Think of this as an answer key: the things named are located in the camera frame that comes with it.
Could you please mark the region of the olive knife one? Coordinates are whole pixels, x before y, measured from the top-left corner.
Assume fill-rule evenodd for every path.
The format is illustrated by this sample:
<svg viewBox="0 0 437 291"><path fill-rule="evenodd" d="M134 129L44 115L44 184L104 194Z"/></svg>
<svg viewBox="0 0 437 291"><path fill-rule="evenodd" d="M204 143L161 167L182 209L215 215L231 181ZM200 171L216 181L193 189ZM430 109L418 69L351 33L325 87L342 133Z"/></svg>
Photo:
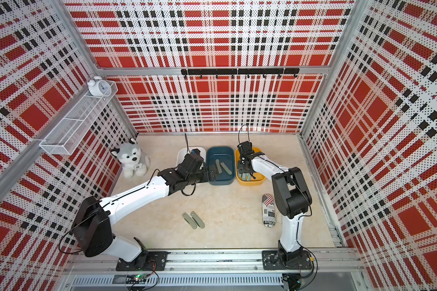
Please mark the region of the olive knife one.
<svg viewBox="0 0 437 291"><path fill-rule="evenodd" d="M192 229L197 229L198 225L186 212L182 214L182 217L191 226Z"/></svg>

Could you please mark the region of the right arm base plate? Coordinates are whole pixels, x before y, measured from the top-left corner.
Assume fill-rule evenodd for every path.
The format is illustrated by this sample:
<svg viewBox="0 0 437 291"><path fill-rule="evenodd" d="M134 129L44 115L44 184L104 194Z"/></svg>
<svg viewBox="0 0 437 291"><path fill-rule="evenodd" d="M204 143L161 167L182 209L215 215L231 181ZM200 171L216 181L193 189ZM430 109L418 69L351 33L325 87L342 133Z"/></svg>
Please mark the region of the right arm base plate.
<svg viewBox="0 0 437 291"><path fill-rule="evenodd" d="M286 253L283 250L262 251L265 270L312 270L310 253L305 250Z"/></svg>

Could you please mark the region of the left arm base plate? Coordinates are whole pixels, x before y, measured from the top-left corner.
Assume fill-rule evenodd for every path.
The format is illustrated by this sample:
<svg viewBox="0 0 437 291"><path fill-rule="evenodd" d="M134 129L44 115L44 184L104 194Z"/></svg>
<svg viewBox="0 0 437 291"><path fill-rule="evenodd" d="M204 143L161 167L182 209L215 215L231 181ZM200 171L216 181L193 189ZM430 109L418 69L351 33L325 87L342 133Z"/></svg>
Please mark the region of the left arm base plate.
<svg viewBox="0 0 437 291"><path fill-rule="evenodd" d="M123 259L119 259L116 271L118 272L129 272L129 271L141 271L141 270L155 270L163 271L165 270L165 265L167 262L167 257L169 252L150 252L144 251L132 262L126 262Z"/></svg>

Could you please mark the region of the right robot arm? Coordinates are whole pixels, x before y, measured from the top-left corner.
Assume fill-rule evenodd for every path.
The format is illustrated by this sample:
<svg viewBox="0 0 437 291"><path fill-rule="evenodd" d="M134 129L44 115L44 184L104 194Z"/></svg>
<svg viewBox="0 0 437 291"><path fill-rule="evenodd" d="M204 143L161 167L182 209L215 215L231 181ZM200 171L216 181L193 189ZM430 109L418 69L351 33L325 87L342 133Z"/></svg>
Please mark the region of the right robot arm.
<svg viewBox="0 0 437 291"><path fill-rule="evenodd" d="M302 224L312 216L312 197L302 171L287 168L270 160L264 153L254 151L252 143L244 141L237 146L240 174L261 174L272 182L274 202L282 216L282 234L278 244L280 263L293 267L308 251L302 245Z"/></svg>

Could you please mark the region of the olive knife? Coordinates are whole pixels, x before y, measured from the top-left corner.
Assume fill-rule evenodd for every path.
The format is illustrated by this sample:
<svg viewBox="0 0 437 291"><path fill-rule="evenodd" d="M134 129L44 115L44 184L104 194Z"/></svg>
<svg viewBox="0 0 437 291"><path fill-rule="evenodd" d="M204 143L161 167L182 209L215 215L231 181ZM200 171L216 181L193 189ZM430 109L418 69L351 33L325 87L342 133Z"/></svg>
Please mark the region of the olive knife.
<svg viewBox="0 0 437 291"><path fill-rule="evenodd" d="M221 167L220 161L219 161L218 159L216 159L216 160L215 160L215 163L216 163L216 167L217 167L217 171L218 171L218 173L219 173L219 174L222 174L223 170L222 170L222 167Z"/></svg>
<svg viewBox="0 0 437 291"><path fill-rule="evenodd" d="M233 172L228 168L228 166L224 162L221 162L220 166L228 175L231 176L233 174Z"/></svg>

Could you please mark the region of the olive knife two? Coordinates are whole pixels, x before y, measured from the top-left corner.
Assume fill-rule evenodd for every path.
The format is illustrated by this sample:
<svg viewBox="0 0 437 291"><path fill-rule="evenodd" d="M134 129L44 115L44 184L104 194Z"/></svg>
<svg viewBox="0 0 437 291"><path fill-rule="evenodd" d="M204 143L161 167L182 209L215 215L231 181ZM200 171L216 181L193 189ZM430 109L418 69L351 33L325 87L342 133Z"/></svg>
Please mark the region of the olive knife two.
<svg viewBox="0 0 437 291"><path fill-rule="evenodd" d="M203 222L203 220L198 216L198 214L196 214L194 211L191 212L191 218L193 219L193 221L196 223L196 225L201 228L204 229L205 228L205 223Z"/></svg>

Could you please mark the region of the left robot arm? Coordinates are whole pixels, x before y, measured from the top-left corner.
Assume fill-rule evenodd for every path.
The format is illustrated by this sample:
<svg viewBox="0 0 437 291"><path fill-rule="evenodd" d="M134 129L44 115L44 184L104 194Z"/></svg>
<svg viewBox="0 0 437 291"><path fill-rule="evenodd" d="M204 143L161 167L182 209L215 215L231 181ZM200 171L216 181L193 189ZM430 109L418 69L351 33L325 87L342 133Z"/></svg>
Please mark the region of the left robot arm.
<svg viewBox="0 0 437 291"><path fill-rule="evenodd" d="M88 258L110 255L131 263L145 252L145 248L138 240L116 236L112 226L155 200L176 192L184 194L188 186L214 181L217 174L217 167L207 166L199 149L194 149L177 167L158 172L144 184L100 200L92 196L86 198L81 203L70 233Z"/></svg>

